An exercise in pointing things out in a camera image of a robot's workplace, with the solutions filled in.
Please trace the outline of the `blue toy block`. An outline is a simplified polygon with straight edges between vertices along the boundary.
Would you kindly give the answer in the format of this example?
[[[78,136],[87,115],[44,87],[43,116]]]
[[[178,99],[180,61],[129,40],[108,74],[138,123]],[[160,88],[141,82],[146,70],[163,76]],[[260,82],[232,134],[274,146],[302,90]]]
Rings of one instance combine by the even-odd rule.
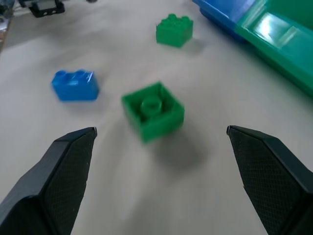
[[[57,71],[51,85],[61,101],[93,101],[99,94],[94,71]]]

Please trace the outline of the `green plastic bin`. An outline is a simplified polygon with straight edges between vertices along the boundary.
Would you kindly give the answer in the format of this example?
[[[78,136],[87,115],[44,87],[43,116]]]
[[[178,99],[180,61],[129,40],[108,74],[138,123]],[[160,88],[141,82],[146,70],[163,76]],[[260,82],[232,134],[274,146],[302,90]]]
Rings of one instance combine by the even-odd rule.
[[[313,97],[313,0],[256,0],[236,32]]]

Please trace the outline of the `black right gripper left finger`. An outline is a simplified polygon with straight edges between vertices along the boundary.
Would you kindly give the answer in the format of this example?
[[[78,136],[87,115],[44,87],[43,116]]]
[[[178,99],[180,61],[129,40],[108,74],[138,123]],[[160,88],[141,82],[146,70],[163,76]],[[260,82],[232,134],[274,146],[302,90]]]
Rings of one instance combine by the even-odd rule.
[[[56,139],[0,203],[0,235],[70,235],[85,194],[97,129]]]

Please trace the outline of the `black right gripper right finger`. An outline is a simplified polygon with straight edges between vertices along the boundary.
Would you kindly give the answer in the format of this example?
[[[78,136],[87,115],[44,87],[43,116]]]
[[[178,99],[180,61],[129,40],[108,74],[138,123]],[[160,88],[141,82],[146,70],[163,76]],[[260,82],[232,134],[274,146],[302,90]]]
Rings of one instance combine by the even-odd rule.
[[[313,235],[313,172],[276,137],[234,125],[226,133],[268,235]]]

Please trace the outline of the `blue plastic bin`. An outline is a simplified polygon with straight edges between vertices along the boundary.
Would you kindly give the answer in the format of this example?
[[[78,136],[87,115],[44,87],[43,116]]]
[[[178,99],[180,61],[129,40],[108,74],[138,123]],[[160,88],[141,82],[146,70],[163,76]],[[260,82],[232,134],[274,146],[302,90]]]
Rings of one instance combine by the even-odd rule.
[[[255,10],[260,0],[192,0],[200,12],[219,28],[224,30],[233,39],[248,44],[239,34],[239,28],[244,20]]]

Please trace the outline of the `green toy block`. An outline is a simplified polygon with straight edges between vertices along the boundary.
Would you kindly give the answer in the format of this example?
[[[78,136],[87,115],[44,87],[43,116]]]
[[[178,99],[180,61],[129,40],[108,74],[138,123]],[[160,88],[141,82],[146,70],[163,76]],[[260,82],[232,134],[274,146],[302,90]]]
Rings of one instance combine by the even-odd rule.
[[[127,120],[144,143],[177,130],[184,122],[184,106],[161,82],[125,94],[121,102]]]
[[[193,20],[188,16],[169,14],[156,25],[156,42],[173,47],[182,47],[193,36]]]

